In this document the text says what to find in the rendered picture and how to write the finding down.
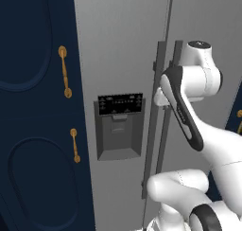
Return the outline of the navy cupboard run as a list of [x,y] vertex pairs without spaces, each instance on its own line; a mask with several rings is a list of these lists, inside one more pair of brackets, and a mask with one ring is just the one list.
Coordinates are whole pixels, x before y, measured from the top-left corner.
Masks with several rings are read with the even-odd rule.
[[[225,126],[225,129],[227,131],[231,131],[234,133],[237,133],[238,125],[240,123],[240,119],[237,117],[237,112],[239,110],[242,110],[242,86],[238,89],[233,107],[231,109],[227,124]],[[209,189],[207,191],[207,196],[214,202],[214,201],[221,201],[222,198],[220,196],[220,193],[216,187],[216,182],[214,180],[212,172],[209,172],[208,174],[208,180],[209,180]]]

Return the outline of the plain grey fridge door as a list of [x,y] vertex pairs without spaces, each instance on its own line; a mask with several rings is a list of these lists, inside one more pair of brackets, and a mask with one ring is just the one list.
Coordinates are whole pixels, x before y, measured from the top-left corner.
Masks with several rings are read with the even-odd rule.
[[235,94],[242,80],[242,0],[144,0],[144,70],[138,74],[147,98],[143,153],[150,158],[150,173],[156,170],[162,136],[164,110],[157,112],[157,124],[149,124],[151,95],[159,41],[166,41],[165,59],[172,59],[177,40],[203,40],[212,45],[216,66],[223,73],[223,86],[214,97],[194,104],[201,119],[215,127],[227,124]]

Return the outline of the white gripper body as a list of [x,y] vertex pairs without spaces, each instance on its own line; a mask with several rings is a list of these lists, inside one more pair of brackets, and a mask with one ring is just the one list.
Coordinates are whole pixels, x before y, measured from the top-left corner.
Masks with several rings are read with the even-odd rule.
[[154,99],[154,103],[159,107],[164,107],[169,105],[169,101],[165,97],[161,87],[157,88],[153,99]]

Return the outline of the grey fridge door with dispenser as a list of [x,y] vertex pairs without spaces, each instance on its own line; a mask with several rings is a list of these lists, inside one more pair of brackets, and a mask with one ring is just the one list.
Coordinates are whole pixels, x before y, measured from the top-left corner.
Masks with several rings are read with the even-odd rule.
[[75,0],[95,231],[144,225],[144,0]]

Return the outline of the navy cupboard door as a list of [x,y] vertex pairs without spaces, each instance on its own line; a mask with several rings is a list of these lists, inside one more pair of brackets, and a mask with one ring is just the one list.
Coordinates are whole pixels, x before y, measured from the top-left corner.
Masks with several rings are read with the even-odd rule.
[[[71,98],[64,95],[61,45]],[[74,0],[0,0],[0,119],[82,110]]]
[[83,116],[0,122],[0,214],[9,231],[95,231]]

